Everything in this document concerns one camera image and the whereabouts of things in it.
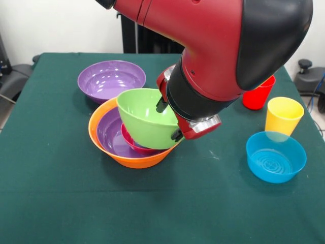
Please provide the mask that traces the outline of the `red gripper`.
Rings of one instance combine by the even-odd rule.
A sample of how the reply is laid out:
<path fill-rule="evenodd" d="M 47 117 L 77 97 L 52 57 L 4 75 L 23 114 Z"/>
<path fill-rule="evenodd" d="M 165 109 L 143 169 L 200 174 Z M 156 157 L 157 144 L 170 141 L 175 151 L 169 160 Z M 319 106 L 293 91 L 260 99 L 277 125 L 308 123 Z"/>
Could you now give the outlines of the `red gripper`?
<path fill-rule="evenodd" d="M 166 68 L 157 78 L 156 84 L 161 93 L 161 98 L 156 105 L 156 111 L 163 113 L 167 106 L 172 107 L 167 99 L 167 84 L 175 67 L 175 64 Z M 210 118 L 201 118 L 199 121 L 192 121 L 182 118 L 174 112 L 178 121 L 178 129 L 171 135 L 171 139 L 179 142 L 181 139 L 194 140 L 216 130 L 222 125 L 220 117 L 216 114 Z"/>

